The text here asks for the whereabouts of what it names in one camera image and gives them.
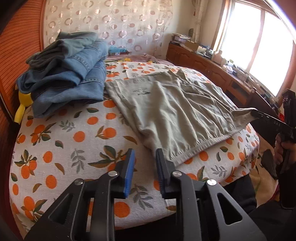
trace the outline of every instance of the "bedspread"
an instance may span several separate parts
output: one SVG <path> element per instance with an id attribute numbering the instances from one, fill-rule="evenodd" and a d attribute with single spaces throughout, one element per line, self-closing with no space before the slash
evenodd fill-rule
<path id="1" fill-rule="evenodd" d="M 177 66 L 140 62 L 106 63 L 107 79 L 128 79 L 152 72 L 182 69 L 190 79 L 211 83 L 199 72 Z M 194 180 L 213 178 L 226 185 L 255 167 L 259 138 L 250 124 L 231 138 L 200 152 L 176 169 Z M 132 189 L 114 203 L 116 228 L 142 225 L 176 210 L 174 199 L 163 200 L 154 162 L 127 125 L 107 93 L 95 104 L 69 104 L 48 118 L 34 119 L 26 110 L 16 140 L 9 191 L 12 209 L 26 230 L 77 178 L 96 179 L 124 160 L 128 148 L 136 153 Z M 92 202 L 89 210 L 88 228 Z"/>

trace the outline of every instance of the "window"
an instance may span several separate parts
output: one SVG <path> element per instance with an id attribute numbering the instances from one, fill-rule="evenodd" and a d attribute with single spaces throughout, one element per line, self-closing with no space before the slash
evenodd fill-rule
<path id="1" fill-rule="evenodd" d="M 224 58 L 277 96 L 293 49 L 292 35 L 279 18 L 263 8 L 234 1 L 220 49 Z"/>

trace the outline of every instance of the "human hand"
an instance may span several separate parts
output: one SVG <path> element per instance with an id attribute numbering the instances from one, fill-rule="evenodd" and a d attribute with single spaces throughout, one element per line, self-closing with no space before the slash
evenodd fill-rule
<path id="1" fill-rule="evenodd" d="M 274 162 L 276 165 L 280 165 L 283 162 L 284 149 L 290 150 L 290 156 L 287 164 L 287 169 L 296 162 L 296 144 L 290 141 L 281 143 L 280 134 L 276 136 L 275 148 L 274 148 Z"/>

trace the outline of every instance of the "metal screw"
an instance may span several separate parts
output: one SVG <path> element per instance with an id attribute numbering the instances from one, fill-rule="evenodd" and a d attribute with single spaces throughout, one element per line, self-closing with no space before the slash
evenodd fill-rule
<path id="1" fill-rule="evenodd" d="M 117 173 L 117 171 L 110 171 L 110 172 L 108 172 L 108 175 L 111 177 L 115 177 L 118 175 L 118 173 Z"/>
<path id="2" fill-rule="evenodd" d="M 214 179 L 209 179 L 207 180 L 207 184 L 209 184 L 210 186 L 215 186 L 217 182 Z"/>
<path id="3" fill-rule="evenodd" d="M 78 178 L 74 181 L 74 184 L 77 186 L 81 185 L 82 183 L 83 183 L 83 180 L 81 178 Z"/>
<path id="4" fill-rule="evenodd" d="M 173 176 L 174 177 L 180 177 L 180 176 L 182 176 L 182 172 L 180 172 L 180 171 L 173 171 Z"/>

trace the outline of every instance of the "wooden headboard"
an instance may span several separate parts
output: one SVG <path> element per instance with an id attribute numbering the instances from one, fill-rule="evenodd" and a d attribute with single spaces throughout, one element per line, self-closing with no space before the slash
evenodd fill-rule
<path id="1" fill-rule="evenodd" d="M 15 81 L 28 69 L 26 59 L 43 49 L 45 2 L 15 0 L 10 3 L 8 0 L 1 3 L 6 9 L 0 17 L 0 215 L 19 238 L 8 189 L 11 156 L 19 130 L 19 125 L 13 122 L 19 106 Z"/>

